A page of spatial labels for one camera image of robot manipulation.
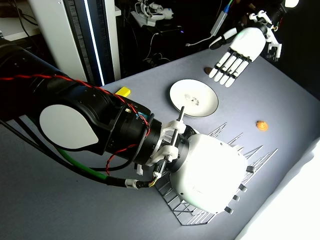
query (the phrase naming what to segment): white cloth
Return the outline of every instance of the white cloth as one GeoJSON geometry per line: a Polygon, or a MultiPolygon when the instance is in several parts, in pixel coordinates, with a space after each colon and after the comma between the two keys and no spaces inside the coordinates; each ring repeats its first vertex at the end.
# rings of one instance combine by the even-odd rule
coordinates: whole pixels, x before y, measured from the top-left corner
{"type": "Polygon", "coordinates": [[[320,240],[320,141],[316,141],[235,240],[320,240]]]}

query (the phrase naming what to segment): brown object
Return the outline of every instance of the brown object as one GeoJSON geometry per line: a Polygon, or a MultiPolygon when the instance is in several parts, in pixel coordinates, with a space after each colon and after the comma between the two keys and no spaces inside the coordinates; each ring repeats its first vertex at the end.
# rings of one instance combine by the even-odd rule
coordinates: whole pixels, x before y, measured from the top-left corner
{"type": "Polygon", "coordinates": [[[263,132],[267,131],[269,128],[268,124],[265,121],[257,121],[255,125],[259,130],[263,132]]]}
{"type": "Polygon", "coordinates": [[[209,73],[212,71],[212,68],[211,67],[205,67],[204,68],[204,72],[209,75],[209,73]]]}

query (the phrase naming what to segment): white robotic hand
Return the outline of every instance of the white robotic hand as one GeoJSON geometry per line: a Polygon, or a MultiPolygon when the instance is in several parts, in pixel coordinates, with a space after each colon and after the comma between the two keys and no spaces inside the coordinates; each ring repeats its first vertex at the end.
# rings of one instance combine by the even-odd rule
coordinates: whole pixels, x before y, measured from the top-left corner
{"type": "MultiPolygon", "coordinates": [[[[266,42],[269,43],[268,53],[273,52],[273,60],[280,57],[282,45],[276,40],[272,29],[274,28],[270,18],[265,11],[260,11],[257,15],[251,14],[249,17],[259,27],[248,27],[239,32],[232,41],[228,51],[209,73],[209,77],[215,82],[229,88],[246,67],[257,59],[263,51],[266,42]]],[[[227,31],[223,37],[218,37],[211,45],[219,43],[236,34],[235,28],[227,31]]]]}

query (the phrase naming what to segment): green cable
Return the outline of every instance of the green cable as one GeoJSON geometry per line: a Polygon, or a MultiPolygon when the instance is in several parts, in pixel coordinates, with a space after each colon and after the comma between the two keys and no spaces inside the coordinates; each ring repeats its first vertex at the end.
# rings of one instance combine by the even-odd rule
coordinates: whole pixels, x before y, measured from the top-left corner
{"type": "Polygon", "coordinates": [[[93,176],[95,176],[95,177],[97,177],[97,178],[99,178],[101,180],[106,180],[106,178],[108,177],[106,175],[103,175],[100,172],[92,170],[91,168],[89,168],[89,167],[87,167],[85,165],[82,165],[80,162],[74,160],[71,156],[69,156],[64,150],[62,150],[60,148],[57,148],[57,147],[56,147],[56,149],[65,160],[67,160],[69,163],[71,163],[75,167],[85,171],[86,173],[91,174],[91,175],[93,175],[93,176]]]}

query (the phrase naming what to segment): wire rack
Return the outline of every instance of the wire rack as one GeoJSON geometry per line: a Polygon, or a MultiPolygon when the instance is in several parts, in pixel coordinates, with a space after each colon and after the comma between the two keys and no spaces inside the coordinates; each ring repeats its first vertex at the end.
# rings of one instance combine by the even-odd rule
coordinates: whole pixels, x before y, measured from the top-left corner
{"type": "MultiPolygon", "coordinates": [[[[219,134],[223,131],[226,127],[227,123],[222,124],[214,131],[210,132],[208,135],[217,138],[219,134]]],[[[233,138],[229,145],[233,144],[236,140],[238,140],[243,133],[240,133],[238,136],[233,138]]],[[[263,145],[247,152],[244,154],[247,160],[250,160],[254,155],[256,155],[263,145]]],[[[238,190],[236,190],[235,195],[233,197],[234,200],[239,201],[239,197],[236,195],[239,191],[246,192],[247,187],[246,184],[252,179],[252,177],[267,163],[267,161],[273,157],[273,155],[278,151],[275,149],[272,152],[267,153],[263,157],[260,157],[258,160],[254,161],[251,165],[247,167],[247,172],[241,182],[238,190]]],[[[166,172],[162,178],[160,178],[156,185],[156,189],[175,215],[176,219],[180,222],[182,226],[198,226],[198,225],[205,225],[210,223],[218,213],[210,213],[204,210],[201,210],[195,206],[192,206],[188,202],[183,199],[180,199],[179,195],[174,191],[170,183],[170,174],[166,172]]],[[[233,210],[229,207],[225,209],[228,213],[232,214],[233,210]]]]}

